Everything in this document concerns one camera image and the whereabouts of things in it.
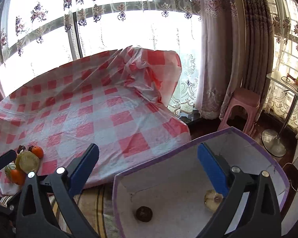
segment dark round fruit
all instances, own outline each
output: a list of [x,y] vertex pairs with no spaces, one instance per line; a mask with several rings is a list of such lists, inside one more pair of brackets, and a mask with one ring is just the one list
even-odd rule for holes
[[136,211],[136,218],[142,222],[149,222],[152,219],[152,210],[147,206],[141,206]]

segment purple trim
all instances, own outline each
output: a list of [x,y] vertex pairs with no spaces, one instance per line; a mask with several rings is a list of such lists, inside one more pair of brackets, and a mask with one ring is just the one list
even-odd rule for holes
[[288,191],[289,191],[289,181],[288,181],[288,178],[285,174],[285,172],[283,171],[283,169],[281,168],[281,166],[278,164],[278,162],[276,160],[274,160],[271,155],[266,151],[264,150],[264,148],[262,146],[260,146],[255,140],[253,140],[250,136],[246,135],[245,133],[243,133],[242,131],[236,129],[235,127],[229,127],[229,128],[226,128],[226,129],[223,129],[223,130],[220,130],[220,131],[217,131],[217,132],[213,132],[213,133],[210,133],[210,134],[207,134],[205,136],[202,136],[202,137],[199,137],[195,140],[192,140],[180,147],[178,147],[177,149],[174,149],[162,156],[159,156],[159,157],[156,157],[152,160],[149,160],[147,162],[144,162],[142,164],[139,164],[135,167],[132,167],[130,169],[127,169],[119,174],[117,174],[114,178],[114,186],[113,186],[113,191],[112,191],[112,201],[113,201],[113,207],[114,207],[114,216],[115,216],[115,221],[116,221],[116,225],[117,225],[117,228],[120,232],[120,235],[122,236],[122,238],[126,238],[125,234],[124,234],[124,230],[123,230],[123,227],[122,227],[122,224],[121,224],[121,221],[120,221],[120,218],[119,218],[119,214],[118,214],[118,207],[117,207],[117,190],[118,190],[118,183],[119,181],[124,177],[124,176],[127,176],[127,175],[130,175],[136,171],[139,171],[140,169],[143,169],[143,168],[147,168],[149,166],[152,166],[154,164],[157,164],[159,162],[162,162],[170,157],[173,157],[174,155],[182,152],[183,150],[185,149],[188,149],[189,147],[192,147],[192,146],[195,146],[197,144],[200,144],[206,140],[209,140],[211,138],[214,138],[214,137],[217,137],[219,135],[222,135],[222,134],[225,134],[225,133],[230,133],[230,132],[234,132],[235,134],[239,135],[240,137],[242,137],[243,139],[245,139],[249,144],[251,144],[253,147],[255,147],[269,162],[272,163],[272,165],[274,165],[274,167],[276,168],[277,172],[281,175],[282,177],[282,180],[284,181],[285,183],[285,186],[287,188],[286,190],[286,193],[281,201],[281,204],[279,206],[280,210],[283,208],[284,204],[285,204],[285,200],[287,198],[287,195],[288,195]]

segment plastic table cover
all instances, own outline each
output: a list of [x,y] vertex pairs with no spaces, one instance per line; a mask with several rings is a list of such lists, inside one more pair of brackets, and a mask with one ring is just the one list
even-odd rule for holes
[[[46,72],[0,102],[0,155],[19,145],[44,150],[38,175],[66,167],[95,143],[100,157],[86,185],[191,140],[166,108],[181,74],[173,51],[106,51]],[[0,195],[20,187],[0,171]]]

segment pile of fruit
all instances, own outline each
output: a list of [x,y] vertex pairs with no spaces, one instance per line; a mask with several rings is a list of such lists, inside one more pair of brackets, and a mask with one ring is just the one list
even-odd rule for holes
[[39,146],[30,146],[26,150],[25,146],[20,145],[15,162],[8,164],[4,168],[6,176],[13,183],[23,185],[29,172],[37,173],[40,168],[40,159],[43,158],[43,155],[43,149]]

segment round metal table base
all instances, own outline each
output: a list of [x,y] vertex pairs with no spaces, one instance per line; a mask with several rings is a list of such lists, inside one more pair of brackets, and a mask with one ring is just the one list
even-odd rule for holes
[[278,133],[274,130],[264,130],[261,134],[261,141],[269,153],[275,157],[282,157],[286,154],[286,149],[277,135]]

